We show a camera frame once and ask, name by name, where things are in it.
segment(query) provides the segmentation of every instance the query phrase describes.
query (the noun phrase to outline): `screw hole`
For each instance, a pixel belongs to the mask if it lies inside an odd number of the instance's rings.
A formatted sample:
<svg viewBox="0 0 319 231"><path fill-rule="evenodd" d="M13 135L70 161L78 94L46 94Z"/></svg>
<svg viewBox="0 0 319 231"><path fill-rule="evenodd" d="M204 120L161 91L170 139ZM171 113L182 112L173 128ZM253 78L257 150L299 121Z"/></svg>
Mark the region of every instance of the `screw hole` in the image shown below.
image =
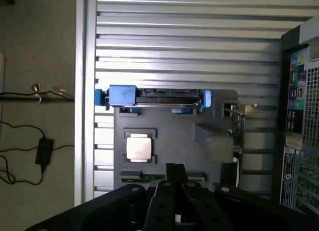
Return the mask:
<svg viewBox="0 0 319 231"><path fill-rule="evenodd" d="M211 210L213 208L213 206L211 204L206 204L205 208L207 208L208 210Z"/></svg>
<svg viewBox="0 0 319 231"><path fill-rule="evenodd" d="M157 216L155 217L155 220L156 220L157 222L162 222L162 221L164 220L164 217L161 216L161 215L157 215Z"/></svg>
<svg viewBox="0 0 319 231"><path fill-rule="evenodd" d="M218 218L218 217L212 217L211 220L212 220L214 223L219 223L219 222L220 222L220 218Z"/></svg>
<svg viewBox="0 0 319 231"><path fill-rule="evenodd" d="M165 207L166 207L166 205L165 204L159 204L159 207L161 208L161 209L164 209Z"/></svg>

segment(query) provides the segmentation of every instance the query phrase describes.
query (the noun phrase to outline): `wall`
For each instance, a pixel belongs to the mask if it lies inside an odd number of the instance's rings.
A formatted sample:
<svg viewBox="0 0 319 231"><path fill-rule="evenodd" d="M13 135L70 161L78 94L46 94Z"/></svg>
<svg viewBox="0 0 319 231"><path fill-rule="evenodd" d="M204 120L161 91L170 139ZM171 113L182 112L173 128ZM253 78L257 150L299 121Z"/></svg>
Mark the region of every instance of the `wall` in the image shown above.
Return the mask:
<svg viewBox="0 0 319 231"><path fill-rule="evenodd" d="M30 93L36 82L41 83L42 91L52 86L74 89L75 6L76 0L16 0L12 7L0 5L0 52L6 56L6 92ZM2 109L3 121L36 125L48 138L55 139L56 146L73 143L73 104L4 104ZM39 138L37 130L3 125L0 149L34 147ZM35 151L11 151L5 156L18 179L39 179ZM73 179L73 149L66 148L54 152L40 186L9 186L0 181L1 230L24 230L71 208Z"/></svg>

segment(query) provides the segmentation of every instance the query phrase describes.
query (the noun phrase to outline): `power adapter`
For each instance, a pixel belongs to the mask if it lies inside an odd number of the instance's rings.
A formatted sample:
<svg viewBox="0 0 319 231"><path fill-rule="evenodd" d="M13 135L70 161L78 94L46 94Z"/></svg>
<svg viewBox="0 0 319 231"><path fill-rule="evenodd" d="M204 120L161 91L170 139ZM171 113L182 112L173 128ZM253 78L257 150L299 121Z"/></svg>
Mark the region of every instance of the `power adapter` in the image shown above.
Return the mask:
<svg viewBox="0 0 319 231"><path fill-rule="evenodd" d="M41 166L41 171L50 164L53 151L54 140L41 138L39 139L38 150L36 152L35 163Z"/></svg>

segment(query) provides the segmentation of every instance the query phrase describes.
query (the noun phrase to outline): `beige wall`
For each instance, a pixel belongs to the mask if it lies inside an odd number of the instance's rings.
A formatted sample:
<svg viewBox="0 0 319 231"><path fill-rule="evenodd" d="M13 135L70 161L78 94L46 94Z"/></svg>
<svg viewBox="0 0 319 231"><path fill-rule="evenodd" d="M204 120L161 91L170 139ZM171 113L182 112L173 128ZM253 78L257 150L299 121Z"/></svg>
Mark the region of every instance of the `beige wall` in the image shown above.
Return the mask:
<svg viewBox="0 0 319 231"><path fill-rule="evenodd" d="M41 83L74 89L76 0L16 0L0 5L0 52L6 56L6 92L31 92ZM4 104L2 120L42 128L56 146L73 143L73 104ZM37 145L40 134L31 128L1 127L0 149ZM37 181L35 151L11 151L5 156L17 179ZM55 151L40 186L0 181L0 229L20 231L73 206L72 148Z"/></svg>

